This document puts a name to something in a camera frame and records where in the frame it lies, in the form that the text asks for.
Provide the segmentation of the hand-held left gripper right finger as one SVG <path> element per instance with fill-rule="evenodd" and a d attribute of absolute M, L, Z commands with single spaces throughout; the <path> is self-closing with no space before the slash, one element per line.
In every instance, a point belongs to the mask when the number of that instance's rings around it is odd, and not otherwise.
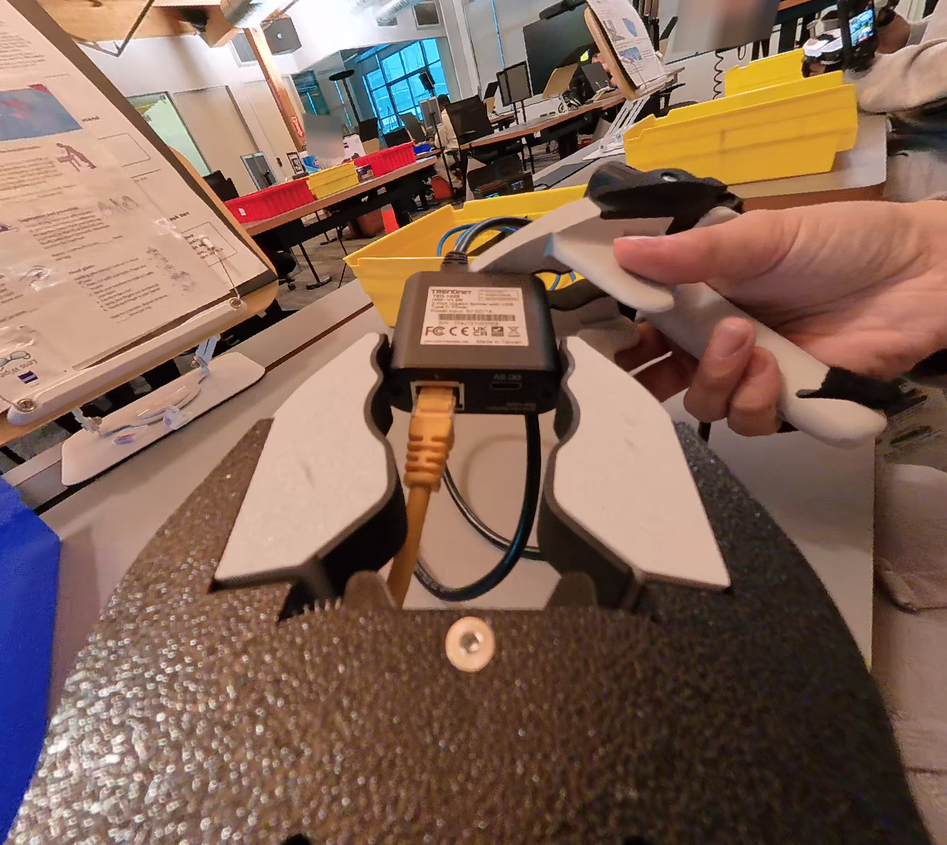
<path fill-rule="evenodd" d="M 537 520 L 545 561 L 597 591 L 648 582 L 707 591 L 730 575 L 675 425 L 582 339 L 561 342 L 562 384 Z"/>

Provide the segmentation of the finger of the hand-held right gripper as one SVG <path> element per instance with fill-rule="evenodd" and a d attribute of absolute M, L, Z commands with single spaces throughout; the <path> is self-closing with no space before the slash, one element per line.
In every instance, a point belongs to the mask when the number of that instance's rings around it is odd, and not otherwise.
<path fill-rule="evenodd" d="M 597 287 L 551 290 L 551 319 L 557 342 L 582 339 L 598 352 L 623 352 L 638 345 L 640 334 L 619 302 Z"/>
<path fill-rule="evenodd" d="M 542 271 L 576 272 L 581 267 L 571 250 L 563 251 L 556 237 L 587 221 L 598 222 L 600 209 L 592 200 L 574 200 L 547 212 L 508 235 L 471 261 L 470 273 L 532 274 Z"/>

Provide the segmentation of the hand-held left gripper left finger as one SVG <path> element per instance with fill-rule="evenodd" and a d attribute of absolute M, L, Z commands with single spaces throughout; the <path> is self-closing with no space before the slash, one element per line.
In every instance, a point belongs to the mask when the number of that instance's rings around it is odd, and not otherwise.
<path fill-rule="evenodd" d="M 257 459 L 215 583 L 274 582 L 342 591 L 384 567 L 406 540 L 407 518 L 387 433 L 391 347 L 369 333 L 282 404 Z"/>

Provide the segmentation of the black ethernet splitter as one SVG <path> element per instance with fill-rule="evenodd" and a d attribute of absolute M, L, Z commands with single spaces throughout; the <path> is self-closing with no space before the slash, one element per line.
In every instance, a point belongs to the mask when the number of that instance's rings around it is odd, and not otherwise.
<path fill-rule="evenodd" d="M 456 411 L 544 414 L 562 363 L 542 281 L 528 273 L 422 271 L 405 283 L 385 387 L 412 410 L 420 389 L 448 387 Z"/>

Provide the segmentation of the blue plastic bin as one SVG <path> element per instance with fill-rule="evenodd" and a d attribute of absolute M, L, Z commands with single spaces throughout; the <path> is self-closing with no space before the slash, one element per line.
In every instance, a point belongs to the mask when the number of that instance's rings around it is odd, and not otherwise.
<path fill-rule="evenodd" d="M 1 482 L 1 776 L 27 782 L 45 733 L 61 544 Z"/>

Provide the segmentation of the grey desk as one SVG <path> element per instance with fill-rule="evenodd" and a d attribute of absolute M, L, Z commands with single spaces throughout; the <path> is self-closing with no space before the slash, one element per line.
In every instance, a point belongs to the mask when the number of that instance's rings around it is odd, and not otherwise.
<path fill-rule="evenodd" d="M 358 281 L 343 285 L 254 336 L 239 352 L 266 367 L 252 388 L 186 424 L 89 484 L 65 487 L 55 446 L 8 472 L 25 502 L 62 544 L 53 651 L 53 694 L 137 555 L 257 421 L 270 418 L 295 389 L 369 332 L 387 331 Z M 463 496 L 495 530 L 511 529 L 524 476 L 523 426 L 510 417 L 463 415 L 452 470 Z M 826 447 L 801 433 L 747 439 L 716 425 L 711 448 L 810 561 L 871 659 L 873 445 Z M 422 556 L 449 586 L 480 576 L 496 559 L 450 498 L 437 494 Z M 550 592 L 552 570 L 520 564 L 476 605 L 535 606 Z"/>

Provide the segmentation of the person's right hand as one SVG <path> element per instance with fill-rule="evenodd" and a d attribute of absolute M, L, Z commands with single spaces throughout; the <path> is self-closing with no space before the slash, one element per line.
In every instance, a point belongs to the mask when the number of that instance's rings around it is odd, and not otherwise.
<path fill-rule="evenodd" d="M 625 271 L 707 283 L 829 366 L 907 373 L 946 346 L 946 202 L 846 201 L 752 211 L 674 236 L 615 242 Z M 721 322 L 694 358 L 650 324 L 615 355 L 658 400 L 742 436 L 777 433 L 780 375 L 749 321 Z"/>

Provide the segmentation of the red plastic bin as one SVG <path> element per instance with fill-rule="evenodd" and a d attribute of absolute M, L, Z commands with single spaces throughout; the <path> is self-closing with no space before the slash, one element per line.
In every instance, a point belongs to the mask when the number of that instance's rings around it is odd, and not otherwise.
<path fill-rule="evenodd" d="M 272 185 L 266 189 L 224 202 L 241 223 L 257 223 L 291 212 L 314 201 L 305 178 Z"/>
<path fill-rule="evenodd" d="M 417 155 L 413 141 L 406 141 L 394 146 L 379 149 L 364 156 L 353 159 L 353 165 L 359 172 L 367 172 L 366 176 L 379 178 L 391 174 L 401 168 L 415 164 Z"/>

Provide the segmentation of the wooden document stand with sheet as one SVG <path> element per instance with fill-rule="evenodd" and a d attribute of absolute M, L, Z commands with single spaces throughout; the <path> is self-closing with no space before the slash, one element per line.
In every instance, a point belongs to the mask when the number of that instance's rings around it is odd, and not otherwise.
<path fill-rule="evenodd" d="M 83 484 L 255 385 L 265 255 L 37 0 L 1 0 L 2 442 L 73 413 Z"/>
<path fill-rule="evenodd" d="M 629 0 L 585 0 L 586 24 L 613 82 L 630 105 L 643 109 L 670 82 L 644 19 Z"/>

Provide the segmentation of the large black screen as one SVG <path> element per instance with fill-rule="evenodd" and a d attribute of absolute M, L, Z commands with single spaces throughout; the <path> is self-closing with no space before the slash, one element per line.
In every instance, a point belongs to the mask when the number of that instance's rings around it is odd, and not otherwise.
<path fill-rule="evenodd" d="M 540 11 L 523 28 L 527 67 L 534 95 L 541 95 L 554 70 L 581 61 L 593 45 L 584 0 L 562 0 Z"/>

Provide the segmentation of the small yellow plastic bin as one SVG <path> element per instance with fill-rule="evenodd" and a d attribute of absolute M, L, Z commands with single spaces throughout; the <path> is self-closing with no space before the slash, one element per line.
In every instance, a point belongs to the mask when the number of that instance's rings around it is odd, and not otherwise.
<path fill-rule="evenodd" d="M 307 184 L 314 199 L 325 200 L 329 196 L 359 186 L 359 168 L 352 162 L 345 162 L 320 169 L 307 177 Z"/>

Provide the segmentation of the person's grey clothing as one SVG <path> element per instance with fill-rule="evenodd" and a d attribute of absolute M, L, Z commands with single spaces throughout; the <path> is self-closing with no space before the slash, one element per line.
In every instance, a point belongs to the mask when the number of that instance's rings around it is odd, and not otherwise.
<path fill-rule="evenodd" d="M 882 465 L 874 513 L 873 675 L 929 837 L 945 843 L 945 473 Z"/>

